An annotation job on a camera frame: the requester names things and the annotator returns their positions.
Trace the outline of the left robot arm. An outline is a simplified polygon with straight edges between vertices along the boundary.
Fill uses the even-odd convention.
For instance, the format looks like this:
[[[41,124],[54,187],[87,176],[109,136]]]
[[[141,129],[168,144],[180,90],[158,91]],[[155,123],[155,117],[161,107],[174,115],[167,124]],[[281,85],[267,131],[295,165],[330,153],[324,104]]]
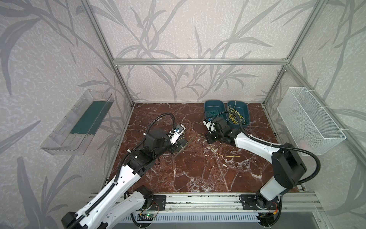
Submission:
[[[170,132],[161,129],[152,130],[155,121],[170,116],[173,127]],[[62,218],[66,229],[112,229],[122,219],[134,211],[146,209],[152,205],[153,193],[145,186],[139,187],[126,199],[121,200],[128,189],[133,186],[155,162],[166,152],[174,153],[177,140],[185,131],[182,125],[176,125],[172,113],[163,113],[152,121],[147,128],[144,139],[130,150],[120,162],[117,173],[88,204],[77,212],[68,212]]]

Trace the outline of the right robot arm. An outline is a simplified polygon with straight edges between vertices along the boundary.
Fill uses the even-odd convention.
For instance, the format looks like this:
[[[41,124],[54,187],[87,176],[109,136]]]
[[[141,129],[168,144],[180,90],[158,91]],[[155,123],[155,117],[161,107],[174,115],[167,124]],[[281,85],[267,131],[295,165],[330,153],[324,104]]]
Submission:
[[[254,203],[260,209],[267,209],[268,205],[278,196],[286,194],[295,186],[315,178],[321,170],[319,158],[312,152],[295,148],[291,144],[274,144],[254,137],[247,133],[242,124],[239,128],[232,129],[223,114],[234,113],[224,111],[213,118],[205,118],[204,125],[208,129],[205,135],[209,144],[216,141],[247,150],[272,164],[273,176],[256,192]],[[314,172],[303,178],[307,167],[300,157],[300,153],[311,156],[315,161]]]

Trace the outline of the dark grey foam spool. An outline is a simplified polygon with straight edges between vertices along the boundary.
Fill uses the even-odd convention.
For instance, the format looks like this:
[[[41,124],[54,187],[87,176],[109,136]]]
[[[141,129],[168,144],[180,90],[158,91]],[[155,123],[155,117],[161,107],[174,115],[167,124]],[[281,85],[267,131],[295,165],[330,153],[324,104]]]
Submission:
[[[173,154],[180,154],[195,139],[196,137],[192,137],[189,140],[185,139],[184,137],[178,139],[176,142],[176,149],[173,151]]]

